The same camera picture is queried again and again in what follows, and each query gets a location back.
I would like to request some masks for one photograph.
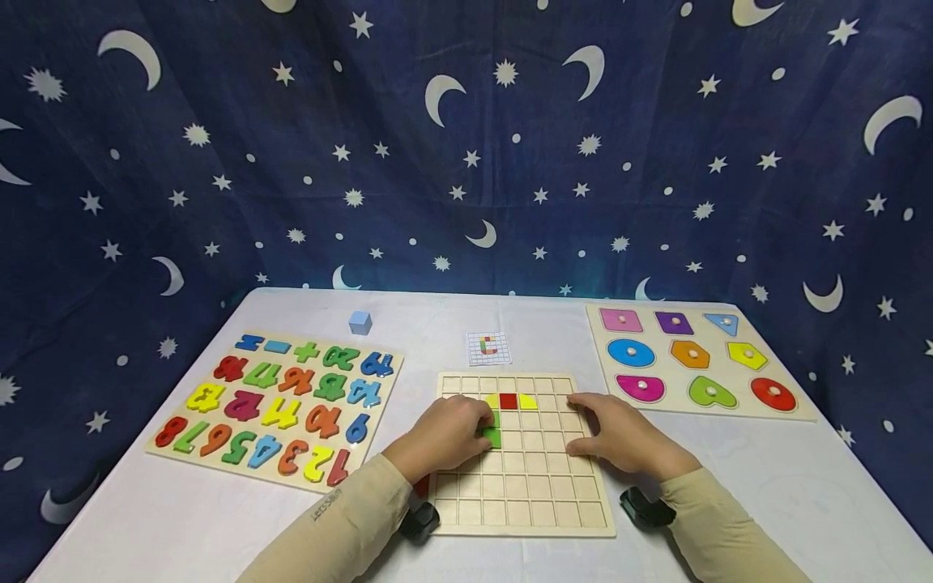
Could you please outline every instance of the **crescent moon print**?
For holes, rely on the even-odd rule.
[[[100,57],[110,49],[123,49],[136,57],[146,68],[146,74],[149,77],[146,90],[152,91],[156,87],[162,77],[162,65],[159,63],[159,55],[156,54],[156,50],[152,48],[149,41],[133,31],[111,31],[101,39],[101,44],[97,48],[97,56]]]

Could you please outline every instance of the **white tablecloth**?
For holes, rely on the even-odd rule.
[[[276,288],[252,292],[30,580],[232,581],[318,499],[318,494],[143,452],[158,425],[244,330],[306,333],[403,352],[406,360],[372,455],[411,427],[434,399],[440,370],[467,368],[467,332],[506,332],[514,359],[508,369],[570,372],[580,390],[605,392],[584,301]],[[350,333],[347,321],[354,310],[372,314],[367,339]],[[933,577],[933,555],[825,420],[658,412],[649,417],[689,447],[814,581]],[[606,481],[610,500],[618,500],[631,485],[612,475]],[[688,580],[663,534],[639,532],[618,506],[615,520],[619,535],[606,540],[434,537],[423,548],[394,540],[367,577],[445,583]]]

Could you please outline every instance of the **orange hexagon piece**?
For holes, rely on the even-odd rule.
[[[687,368],[709,368],[709,353],[693,340],[671,342],[671,356]]]

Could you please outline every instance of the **wooden puzzle board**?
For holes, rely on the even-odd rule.
[[[609,393],[639,409],[815,421],[801,386],[737,308],[587,304]]]
[[[146,451],[327,493],[366,459],[404,358],[285,334],[243,334]]]
[[[570,457],[565,444],[589,437],[566,396],[570,375],[442,372],[438,396],[490,403],[494,448],[433,474],[427,499],[440,514],[434,534],[614,537],[616,525],[598,464]]]

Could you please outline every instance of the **beige sleeve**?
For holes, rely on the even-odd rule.
[[[810,581],[705,467],[663,482],[661,498],[676,511],[674,540],[704,583]]]
[[[410,493],[396,467],[377,455],[276,536],[237,581],[352,581],[398,530]]]

